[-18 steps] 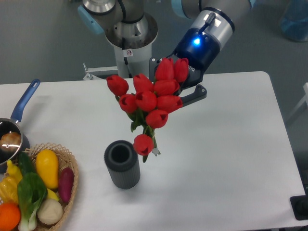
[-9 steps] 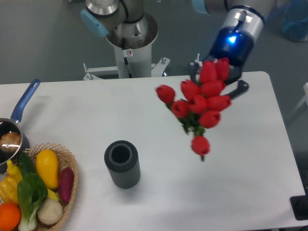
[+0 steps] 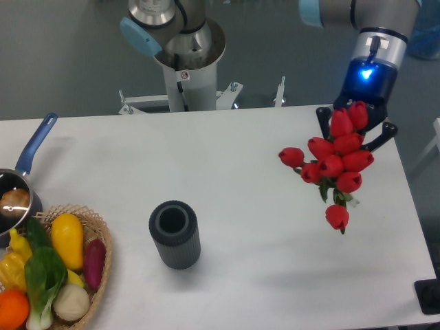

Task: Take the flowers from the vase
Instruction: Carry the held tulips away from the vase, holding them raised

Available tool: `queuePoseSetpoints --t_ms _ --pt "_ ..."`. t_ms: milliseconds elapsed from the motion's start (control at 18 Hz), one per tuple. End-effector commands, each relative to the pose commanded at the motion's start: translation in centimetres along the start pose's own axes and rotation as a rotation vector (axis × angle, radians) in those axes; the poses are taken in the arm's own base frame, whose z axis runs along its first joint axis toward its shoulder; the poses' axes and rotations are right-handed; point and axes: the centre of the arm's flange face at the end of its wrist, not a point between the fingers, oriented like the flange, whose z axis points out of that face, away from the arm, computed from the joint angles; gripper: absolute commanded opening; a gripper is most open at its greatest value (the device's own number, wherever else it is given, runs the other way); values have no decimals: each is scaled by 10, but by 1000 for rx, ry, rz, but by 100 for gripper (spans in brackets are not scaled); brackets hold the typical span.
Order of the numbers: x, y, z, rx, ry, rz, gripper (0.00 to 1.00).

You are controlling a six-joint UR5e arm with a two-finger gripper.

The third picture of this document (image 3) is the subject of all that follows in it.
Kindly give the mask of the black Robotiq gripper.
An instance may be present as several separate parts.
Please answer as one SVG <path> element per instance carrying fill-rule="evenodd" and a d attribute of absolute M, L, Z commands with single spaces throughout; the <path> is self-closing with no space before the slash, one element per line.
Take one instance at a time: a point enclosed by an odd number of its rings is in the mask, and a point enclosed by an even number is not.
<path fill-rule="evenodd" d="M 361 145 L 360 149 L 374 152 L 394 138 L 398 127 L 384 121 L 388 115 L 387 103 L 397 78 L 397 70 L 383 63 L 368 63 L 362 59 L 352 60 L 339 96 L 333 103 L 334 109 L 348 107 L 349 101 L 363 101 L 368 112 L 368 124 L 365 131 L 370 131 L 382 122 L 381 133 L 372 141 Z M 322 133 L 327 141 L 332 141 L 330 133 L 333 109 L 318 107 L 316 116 Z"/>

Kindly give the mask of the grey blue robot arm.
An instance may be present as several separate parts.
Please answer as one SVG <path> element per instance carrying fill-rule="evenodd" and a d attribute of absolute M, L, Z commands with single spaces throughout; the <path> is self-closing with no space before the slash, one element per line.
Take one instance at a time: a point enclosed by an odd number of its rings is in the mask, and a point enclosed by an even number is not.
<path fill-rule="evenodd" d="M 420 1 L 301 1 L 300 17 L 310 26 L 350 26 L 359 32 L 339 96 L 330 108 L 316 111 L 324 137 L 330 115 L 356 101 L 367 105 L 367 130 L 381 134 L 364 145 L 375 151 L 397 133 L 386 105 L 396 81 Z M 203 1 L 130 1 L 120 22 L 124 38 L 162 67 L 172 112 L 229 109 L 238 91 L 217 92 L 217 63 L 226 38 L 206 16 Z"/>

